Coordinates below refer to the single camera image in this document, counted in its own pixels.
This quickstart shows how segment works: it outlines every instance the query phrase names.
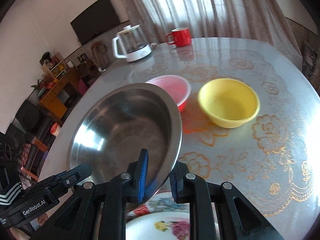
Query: glass kettle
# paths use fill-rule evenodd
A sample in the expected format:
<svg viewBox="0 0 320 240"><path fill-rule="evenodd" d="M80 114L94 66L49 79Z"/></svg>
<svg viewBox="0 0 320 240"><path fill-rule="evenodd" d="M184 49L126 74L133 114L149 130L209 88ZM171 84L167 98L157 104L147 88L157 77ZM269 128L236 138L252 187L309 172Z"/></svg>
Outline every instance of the glass kettle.
<svg viewBox="0 0 320 240"><path fill-rule="evenodd" d="M122 50L122 55L118 53L118 43ZM113 55L116 58L126 58L128 62L139 60L151 53L151 48L147 42L140 25L131 27L128 25L117 33L112 39Z"/></svg>

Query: red container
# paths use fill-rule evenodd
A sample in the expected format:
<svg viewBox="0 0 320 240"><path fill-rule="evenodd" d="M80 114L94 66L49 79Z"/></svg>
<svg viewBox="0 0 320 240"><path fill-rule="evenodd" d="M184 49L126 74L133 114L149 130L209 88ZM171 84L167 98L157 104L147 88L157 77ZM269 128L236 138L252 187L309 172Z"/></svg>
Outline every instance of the red container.
<svg viewBox="0 0 320 240"><path fill-rule="evenodd" d="M191 94L191 85L185 78L167 75L153 78L146 83L156 85L165 90L176 102L180 112L186 107L187 99Z"/></svg>
<svg viewBox="0 0 320 240"><path fill-rule="evenodd" d="M169 36L173 36L173 42L168 42ZM188 28L174 29L167 35L166 42L169 45L175 44L177 47L184 47L191 44L191 35Z"/></svg>

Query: yellow bowl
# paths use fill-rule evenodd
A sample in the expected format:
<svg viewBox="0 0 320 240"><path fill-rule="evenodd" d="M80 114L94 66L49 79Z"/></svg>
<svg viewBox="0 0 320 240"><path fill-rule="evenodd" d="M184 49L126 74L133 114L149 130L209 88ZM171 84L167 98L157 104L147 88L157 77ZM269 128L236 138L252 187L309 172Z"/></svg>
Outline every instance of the yellow bowl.
<svg viewBox="0 0 320 240"><path fill-rule="evenodd" d="M198 101L212 122L224 128L239 127L255 118L260 110L257 93L247 84L229 78L204 84Z"/></svg>

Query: kettle lid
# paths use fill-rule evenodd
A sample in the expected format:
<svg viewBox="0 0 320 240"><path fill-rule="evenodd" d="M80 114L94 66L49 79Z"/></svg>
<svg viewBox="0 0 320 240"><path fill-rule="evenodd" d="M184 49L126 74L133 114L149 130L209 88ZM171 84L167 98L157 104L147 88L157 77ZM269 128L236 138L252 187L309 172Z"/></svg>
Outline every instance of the kettle lid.
<svg viewBox="0 0 320 240"><path fill-rule="evenodd" d="M126 26L126 27L123 27L123 30L129 30L129 29L131 29L131 25L128 25L128 26Z"/></svg>
<svg viewBox="0 0 320 240"><path fill-rule="evenodd" d="M128 25L128 26L124 27L122 31L118 32L117 35L118 34L125 34L127 32L133 31L133 30L135 30L135 29L137 29L139 27L140 27L140 24L135 25L133 27L131 25Z"/></svg>

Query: wooden cabinet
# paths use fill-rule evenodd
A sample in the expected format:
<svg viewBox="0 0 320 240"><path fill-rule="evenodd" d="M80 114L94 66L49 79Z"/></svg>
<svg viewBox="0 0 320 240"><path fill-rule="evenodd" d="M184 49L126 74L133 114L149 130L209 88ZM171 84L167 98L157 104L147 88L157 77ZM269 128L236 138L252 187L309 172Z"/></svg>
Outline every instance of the wooden cabinet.
<svg viewBox="0 0 320 240"><path fill-rule="evenodd" d="M57 98L57 95L65 87L66 84L70 83L79 92L79 81L80 76L75 67L71 68L54 87L47 92L47 94L39 101L39 105L47 108L55 117L61 119L67 111L66 106Z"/></svg>

